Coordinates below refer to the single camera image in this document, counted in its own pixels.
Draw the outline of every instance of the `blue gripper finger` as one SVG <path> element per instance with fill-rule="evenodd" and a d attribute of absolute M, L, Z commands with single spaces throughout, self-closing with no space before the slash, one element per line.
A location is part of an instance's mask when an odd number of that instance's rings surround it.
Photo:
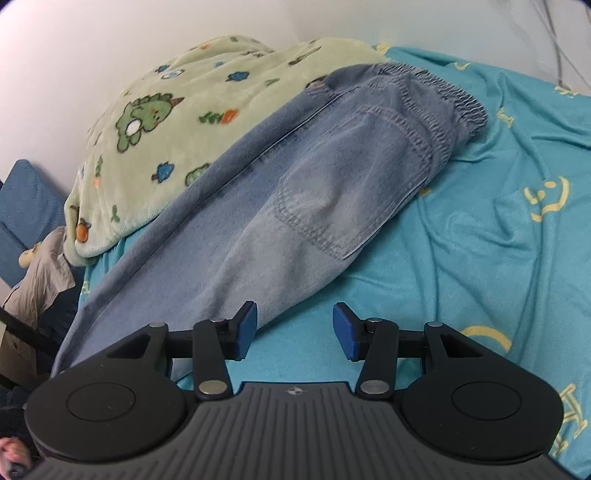
<path fill-rule="evenodd" d="M 333 330 L 345 356 L 352 362 L 359 360 L 360 350 L 354 322 L 360 322 L 360 320 L 346 304 L 342 302 L 335 304 L 333 307 Z"/>
<path fill-rule="evenodd" d="M 256 323 L 258 320 L 256 303 L 247 301 L 238 311 L 236 317 L 239 320 L 238 330 L 236 332 L 236 360 L 243 360 L 246 358 L 246 354 L 256 333 Z"/>

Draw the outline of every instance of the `green fleece blanket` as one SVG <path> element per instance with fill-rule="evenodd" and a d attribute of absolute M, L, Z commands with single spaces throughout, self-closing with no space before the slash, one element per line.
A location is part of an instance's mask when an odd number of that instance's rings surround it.
<path fill-rule="evenodd" d="M 67 259 L 85 265 L 154 219 L 236 140 L 341 67 L 384 60 L 366 44 L 323 38 L 274 51 L 221 37 L 122 92 L 90 130 L 67 199 Z"/>

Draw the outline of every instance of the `white wall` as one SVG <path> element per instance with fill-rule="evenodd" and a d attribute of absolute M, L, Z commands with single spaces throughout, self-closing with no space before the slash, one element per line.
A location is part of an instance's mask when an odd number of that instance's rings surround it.
<path fill-rule="evenodd" d="M 64 192 L 129 83 L 212 37 L 297 41 L 281 0 L 14 0 L 0 12 L 0 179 L 27 158 Z"/>
<path fill-rule="evenodd" d="M 555 82 L 556 52 L 532 2 L 541 0 L 285 0 L 302 39 L 351 36 L 423 48 Z M 559 43 L 591 79 L 591 25 L 581 2 L 549 0 Z M 591 95 L 566 64 L 564 80 Z"/>

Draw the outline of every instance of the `jeans pocket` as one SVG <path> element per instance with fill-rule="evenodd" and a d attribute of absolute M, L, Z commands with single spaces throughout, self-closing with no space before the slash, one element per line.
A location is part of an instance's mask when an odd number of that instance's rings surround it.
<path fill-rule="evenodd" d="M 279 180 L 275 216 L 340 260 L 404 205 L 433 158 L 431 145 L 407 120 L 382 106 L 360 106 L 311 143 Z"/>

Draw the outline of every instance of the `gray ribbed plate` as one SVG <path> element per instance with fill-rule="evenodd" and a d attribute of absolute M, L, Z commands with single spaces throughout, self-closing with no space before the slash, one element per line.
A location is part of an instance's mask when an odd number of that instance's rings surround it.
<path fill-rule="evenodd" d="M 50 459 L 28 480 L 567 480 L 546 456 L 519 465 L 471 465 L 430 450 L 387 403 L 345 383 L 247 383 L 206 403 L 173 440 L 109 465 Z"/>

